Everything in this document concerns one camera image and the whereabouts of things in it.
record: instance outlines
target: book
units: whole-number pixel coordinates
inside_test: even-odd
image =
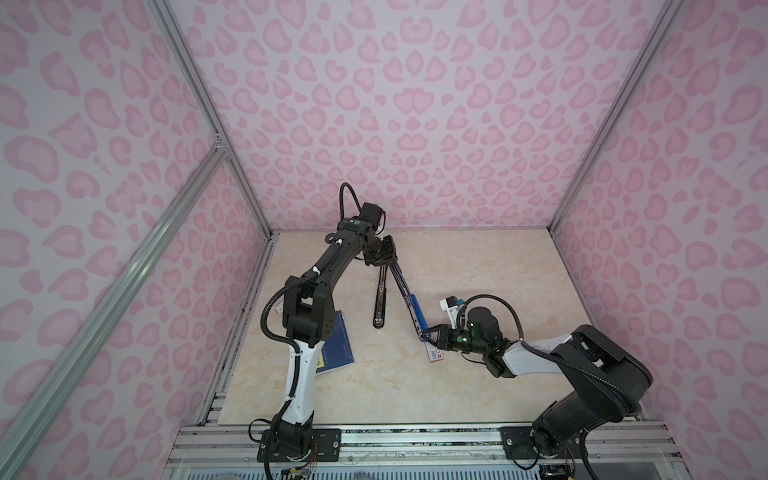
[[[338,310],[331,335],[326,340],[326,344],[323,345],[323,350],[317,359],[317,373],[330,372],[354,362],[349,336],[346,334],[344,316],[341,314],[341,310]]]

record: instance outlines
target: table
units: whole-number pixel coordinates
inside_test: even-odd
[[[220,425],[246,425],[280,409],[288,346],[268,340],[259,318],[267,300],[289,275],[300,276],[320,257],[328,232],[281,233],[257,307],[241,345]],[[529,341],[560,336],[589,323],[568,273],[546,230],[395,231],[399,264],[430,326],[448,323],[439,300],[492,293],[518,312]],[[483,365],[444,352],[429,363],[394,279],[387,280],[386,324],[372,326],[379,268],[354,260],[336,284],[355,362],[317,376],[315,424],[530,422],[571,390],[562,375],[496,379]],[[477,300],[498,318],[502,332],[517,338],[502,305]],[[270,329],[284,334],[281,315],[270,312]]]

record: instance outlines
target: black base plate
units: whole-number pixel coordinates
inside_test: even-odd
[[[531,444],[531,427],[501,427],[499,432],[502,434],[502,447],[507,455],[507,460],[533,460],[536,458],[536,451]],[[508,445],[507,440],[512,440],[512,445]],[[571,448],[575,458],[581,458],[578,445],[573,440],[568,441],[568,447]],[[561,453],[555,458],[565,459],[566,454]]]
[[[317,458],[318,462],[338,462],[339,461],[339,445],[341,444],[341,430],[339,429],[313,429],[312,440],[317,444]],[[264,447],[263,443],[259,444],[259,453],[257,454],[257,461],[264,461]],[[271,445],[270,448],[270,462],[285,463],[293,462],[288,457],[280,452],[276,451],[276,446]]]

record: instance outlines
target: pink wall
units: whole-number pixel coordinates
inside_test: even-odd
[[[210,149],[141,0],[3,2],[0,435]]]
[[[261,244],[222,165],[20,479],[159,473],[197,413]]]
[[[547,225],[661,0],[173,0],[273,227]]]
[[[557,238],[698,480],[768,468],[766,25],[693,2]]]

